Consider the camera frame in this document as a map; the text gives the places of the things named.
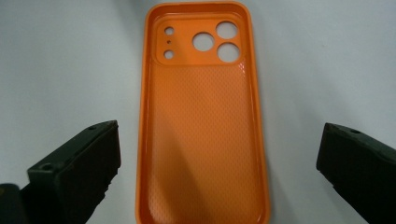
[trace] small circular hole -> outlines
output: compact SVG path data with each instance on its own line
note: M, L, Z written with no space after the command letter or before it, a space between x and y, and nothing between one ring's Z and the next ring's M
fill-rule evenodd
M194 47L200 51L208 51L213 48L215 40L213 36L207 33L200 33L192 39Z
M172 59L174 57L174 52L169 49L163 53L163 57L165 57L165 59Z
M167 34L167 35L172 35L173 33L174 33L174 28L173 27L166 27L165 28L165 33Z
M361 132L359 132L359 131L357 131L357 130L354 130L354 129L351 129L350 130L352 133L361 133Z
M216 27L216 32L218 33L218 36L223 39L231 39L236 36L236 33L238 33L238 28L236 28L235 24L232 22L224 21L219 23Z
M41 166L41 169L42 169L42 170L45 170L45 171L50 171L50 170L53 170L53 166L52 166L51 163L45 163L45 164L43 164L43 165Z
M225 63L232 63L239 58L239 48L232 43L225 43L219 46L218 56Z

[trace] orange phone case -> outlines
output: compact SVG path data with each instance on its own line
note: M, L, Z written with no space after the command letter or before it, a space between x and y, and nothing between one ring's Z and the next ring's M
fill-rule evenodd
M217 26L231 22L236 36ZM200 51L197 34L212 35ZM239 48L234 62L218 56ZM268 223L269 192L248 10L160 4L146 18L135 215L138 223ZM171 59L167 51L173 52Z

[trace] textured inner surface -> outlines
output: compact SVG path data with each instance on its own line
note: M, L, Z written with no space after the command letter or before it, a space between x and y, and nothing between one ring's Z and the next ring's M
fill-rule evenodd
M155 223L257 223L264 210L249 71L151 62L143 209Z

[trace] white background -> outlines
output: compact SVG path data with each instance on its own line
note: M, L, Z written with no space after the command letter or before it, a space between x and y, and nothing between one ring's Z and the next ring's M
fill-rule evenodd
M135 223L141 55L162 1L0 0L0 183L116 119L122 166L89 223ZM396 147L396 2L242 1L255 37L271 223L365 223L316 170L326 121Z

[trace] phone case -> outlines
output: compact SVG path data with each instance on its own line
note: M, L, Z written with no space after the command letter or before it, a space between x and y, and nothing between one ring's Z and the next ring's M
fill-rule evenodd
M221 32L223 24L236 34ZM200 47L195 39L201 35L206 42ZM143 53L138 223L268 223L256 76L251 21L242 4L151 9Z

